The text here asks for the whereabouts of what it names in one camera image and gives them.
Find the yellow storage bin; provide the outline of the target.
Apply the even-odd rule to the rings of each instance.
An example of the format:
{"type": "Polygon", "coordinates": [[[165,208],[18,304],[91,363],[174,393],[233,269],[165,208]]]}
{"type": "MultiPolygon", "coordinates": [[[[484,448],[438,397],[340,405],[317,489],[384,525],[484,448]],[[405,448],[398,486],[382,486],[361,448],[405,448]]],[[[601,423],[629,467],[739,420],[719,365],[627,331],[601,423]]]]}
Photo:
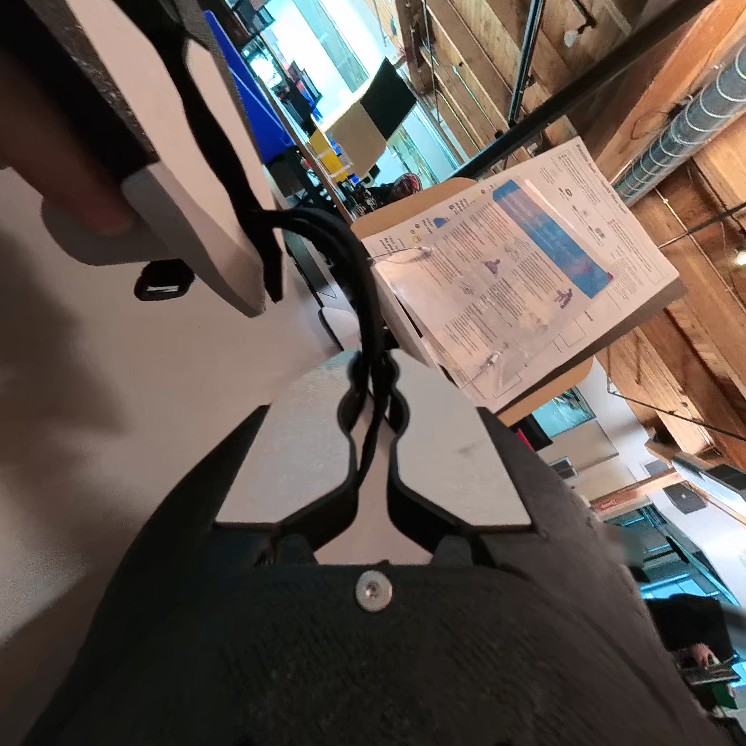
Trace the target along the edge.
{"type": "Polygon", "coordinates": [[[350,175],[350,161],[339,145],[335,145],[327,135],[317,127],[314,128],[307,146],[316,160],[335,182],[345,181],[350,175]]]}

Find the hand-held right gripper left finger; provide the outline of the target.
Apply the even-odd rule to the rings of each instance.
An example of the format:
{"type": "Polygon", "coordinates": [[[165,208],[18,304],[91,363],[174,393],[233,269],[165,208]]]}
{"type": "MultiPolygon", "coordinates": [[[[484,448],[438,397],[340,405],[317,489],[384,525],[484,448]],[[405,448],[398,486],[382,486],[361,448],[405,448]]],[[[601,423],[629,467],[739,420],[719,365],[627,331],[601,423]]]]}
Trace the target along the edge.
{"type": "Polygon", "coordinates": [[[221,525],[278,525],[341,487],[357,447],[340,408],[350,392],[347,350],[303,374],[272,402],[216,517],[221,525]]]}

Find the beige chair back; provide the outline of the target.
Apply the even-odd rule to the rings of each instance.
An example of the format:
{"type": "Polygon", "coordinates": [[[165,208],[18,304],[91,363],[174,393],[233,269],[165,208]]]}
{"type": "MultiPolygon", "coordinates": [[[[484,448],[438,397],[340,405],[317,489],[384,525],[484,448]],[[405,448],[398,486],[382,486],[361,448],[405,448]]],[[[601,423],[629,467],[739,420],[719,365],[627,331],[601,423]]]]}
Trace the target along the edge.
{"type": "Polygon", "coordinates": [[[322,130],[341,147],[350,163],[350,172],[359,178],[370,172],[387,149],[386,139],[359,99],[325,117],[322,130]]]}

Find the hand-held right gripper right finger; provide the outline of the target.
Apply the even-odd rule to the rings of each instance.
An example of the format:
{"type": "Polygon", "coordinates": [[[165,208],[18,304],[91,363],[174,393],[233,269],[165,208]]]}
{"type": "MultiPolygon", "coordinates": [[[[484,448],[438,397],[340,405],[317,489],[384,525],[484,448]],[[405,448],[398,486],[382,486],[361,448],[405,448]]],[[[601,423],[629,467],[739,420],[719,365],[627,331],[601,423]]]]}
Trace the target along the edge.
{"type": "Polygon", "coordinates": [[[525,530],[529,513],[478,409],[463,391],[410,356],[391,356],[395,485],[477,530],[525,530]]]}

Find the metal ventilation duct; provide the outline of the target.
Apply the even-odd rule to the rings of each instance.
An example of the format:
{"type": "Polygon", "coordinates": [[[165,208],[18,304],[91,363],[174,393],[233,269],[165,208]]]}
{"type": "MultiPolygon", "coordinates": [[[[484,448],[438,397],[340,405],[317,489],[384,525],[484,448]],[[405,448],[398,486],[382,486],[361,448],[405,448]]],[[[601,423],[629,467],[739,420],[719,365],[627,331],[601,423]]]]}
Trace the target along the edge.
{"type": "Polygon", "coordinates": [[[614,183],[630,206],[695,154],[745,108],[745,44],[674,116],[614,183]]]}

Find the grey desk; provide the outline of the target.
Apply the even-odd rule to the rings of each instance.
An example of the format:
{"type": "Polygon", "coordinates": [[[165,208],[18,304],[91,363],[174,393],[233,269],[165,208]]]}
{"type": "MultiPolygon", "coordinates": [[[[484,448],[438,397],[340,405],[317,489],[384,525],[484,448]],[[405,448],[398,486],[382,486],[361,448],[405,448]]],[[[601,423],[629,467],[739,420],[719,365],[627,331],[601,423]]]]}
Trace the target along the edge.
{"type": "MultiPolygon", "coordinates": [[[[301,279],[289,310],[259,333],[249,320],[268,322],[267,305],[278,310],[284,296],[250,318],[195,276],[181,298],[141,302],[134,285],[147,263],[72,259],[42,222],[42,195],[10,170],[2,488],[67,531],[80,556],[118,560],[20,744],[375,743],[379,724],[368,726],[373,736],[360,725],[366,702],[377,716],[382,703],[366,693],[363,633],[376,618],[355,598],[363,570],[318,564],[310,517],[341,509],[326,543],[354,520],[371,440],[341,487],[278,525],[216,521],[272,402],[331,359],[317,350],[301,359],[321,343],[301,279]],[[26,236],[14,228],[30,191],[40,216],[26,236]]],[[[349,228],[304,208],[275,206],[256,221],[342,251],[355,292],[378,314],[349,228]]],[[[383,349],[382,323],[364,312],[363,362],[355,352],[340,408],[351,437],[368,348],[383,349]]]]}

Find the blue plastic bin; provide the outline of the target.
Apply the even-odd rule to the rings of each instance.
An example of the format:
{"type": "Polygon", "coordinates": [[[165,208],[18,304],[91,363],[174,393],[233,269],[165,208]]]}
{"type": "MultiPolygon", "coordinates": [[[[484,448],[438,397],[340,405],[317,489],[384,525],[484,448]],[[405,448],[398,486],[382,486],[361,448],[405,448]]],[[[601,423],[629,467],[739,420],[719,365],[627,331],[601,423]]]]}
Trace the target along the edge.
{"type": "Polygon", "coordinates": [[[208,5],[203,12],[234,79],[260,159],[265,166],[270,166],[281,159],[290,148],[293,148],[295,142],[269,104],[254,79],[250,67],[246,65],[246,61],[232,43],[229,34],[226,33],[229,30],[227,15],[221,11],[216,15],[213,12],[216,8],[217,6],[213,3],[208,5]]]}

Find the wooden document stand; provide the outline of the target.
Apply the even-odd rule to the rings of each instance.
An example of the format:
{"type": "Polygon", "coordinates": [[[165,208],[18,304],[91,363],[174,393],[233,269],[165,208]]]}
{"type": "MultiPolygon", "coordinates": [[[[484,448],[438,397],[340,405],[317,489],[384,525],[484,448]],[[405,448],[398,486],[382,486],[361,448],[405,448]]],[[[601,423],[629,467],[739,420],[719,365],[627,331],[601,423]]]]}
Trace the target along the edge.
{"type": "MultiPolygon", "coordinates": [[[[480,188],[482,185],[483,182],[476,182],[470,178],[453,178],[365,216],[354,216],[350,228],[359,239],[368,238],[379,232],[395,228],[405,219],[432,210],[443,202],[450,203],[452,198],[458,199],[464,196],[466,192],[473,191],[474,188],[480,188]]],[[[399,346],[411,357],[436,371],[440,371],[439,364],[424,346],[415,324],[410,321],[400,302],[379,277],[377,277],[376,282],[384,319],[399,346]]],[[[602,329],[601,333],[583,350],[579,350],[575,356],[562,364],[557,364],[551,370],[547,370],[547,375],[536,380],[533,386],[510,396],[501,408],[482,401],[479,401],[479,406],[486,406],[492,412],[498,414],[504,424],[514,424],[533,409],[545,404],[552,397],[580,383],[588,375],[592,366],[592,357],[597,352],[658,315],[666,306],[682,298],[685,292],[685,283],[679,275],[676,275],[670,284],[663,287],[639,308],[633,310],[627,317],[608,329],[602,329]]]]}

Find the person's left hand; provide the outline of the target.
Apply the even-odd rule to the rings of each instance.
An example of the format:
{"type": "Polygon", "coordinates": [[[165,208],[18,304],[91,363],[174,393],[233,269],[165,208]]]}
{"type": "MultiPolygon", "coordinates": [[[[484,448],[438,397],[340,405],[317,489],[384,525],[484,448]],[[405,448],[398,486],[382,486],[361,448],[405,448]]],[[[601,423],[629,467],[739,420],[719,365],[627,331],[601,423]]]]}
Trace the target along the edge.
{"type": "Polygon", "coordinates": [[[93,234],[123,236],[136,216],[115,181],[32,77],[1,54],[2,169],[93,234]]]}

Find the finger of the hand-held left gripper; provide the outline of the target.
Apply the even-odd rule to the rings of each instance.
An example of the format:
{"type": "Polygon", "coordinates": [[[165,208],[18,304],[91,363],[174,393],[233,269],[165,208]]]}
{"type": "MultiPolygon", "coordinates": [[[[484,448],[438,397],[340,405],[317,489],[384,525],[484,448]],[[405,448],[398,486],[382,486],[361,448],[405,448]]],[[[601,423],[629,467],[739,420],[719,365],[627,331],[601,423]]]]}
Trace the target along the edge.
{"type": "Polygon", "coordinates": [[[139,217],[125,234],[105,236],[90,232],[79,220],[43,199],[41,218],[58,246],[84,265],[118,266],[172,258],[166,244],[139,217]]]}
{"type": "Polygon", "coordinates": [[[113,175],[134,210],[247,317],[285,291],[285,250],[234,79],[198,2],[68,2],[158,160],[113,175]]]}

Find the white printed form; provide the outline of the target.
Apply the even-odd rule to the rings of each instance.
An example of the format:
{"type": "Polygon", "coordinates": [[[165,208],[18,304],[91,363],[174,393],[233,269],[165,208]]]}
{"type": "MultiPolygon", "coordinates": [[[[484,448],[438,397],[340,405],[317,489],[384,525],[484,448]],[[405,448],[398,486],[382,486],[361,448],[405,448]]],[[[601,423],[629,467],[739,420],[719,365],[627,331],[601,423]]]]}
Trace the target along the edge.
{"type": "Polygon", "coordinates": [[[362,239],[363,245],[372,260],[376,254],[389,249],[417,246],[486,191],[516,178],[531,181],[560,215],[579,230],[601,261],[610,265],[614,281],[576,321],[555,336],[527,367],[505,381],[500,388],[490,386],[487,378],[478,378],[465,388],[457,385],[439,351],[423,335],[413,313],[406,309],[387,282],[381,266],[372,263],[375,276],[387,285],[400,302],[439,368],[444,369],[475,404],[479,405],[479,401],[488,402],[497,408],[504,406],[516,392],[522,392],[533,386],[536,380],[544,378],[547,370],[575,356],[602,329],[608,329],[627,317],[679,275],[602,176],[578,137],[482,181],[480,188],[474,188],[458,199],[452,198],[450,203],[443,202],[432,210],[405,219],[395,228],[362,239]]]}

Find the printed instruction sheet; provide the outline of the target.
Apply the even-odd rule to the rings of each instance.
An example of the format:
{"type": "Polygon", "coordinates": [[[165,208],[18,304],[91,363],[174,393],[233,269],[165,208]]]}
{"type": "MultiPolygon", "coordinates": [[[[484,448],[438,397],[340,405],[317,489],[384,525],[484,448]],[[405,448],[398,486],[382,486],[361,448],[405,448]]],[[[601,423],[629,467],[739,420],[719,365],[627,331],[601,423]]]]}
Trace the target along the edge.
{"type": "Polygon", "coordinates": [[[613,283],[573,224],[531,181],[505,181],[417,246],[373,264],[461,388],[500,388],[613,283]]]}

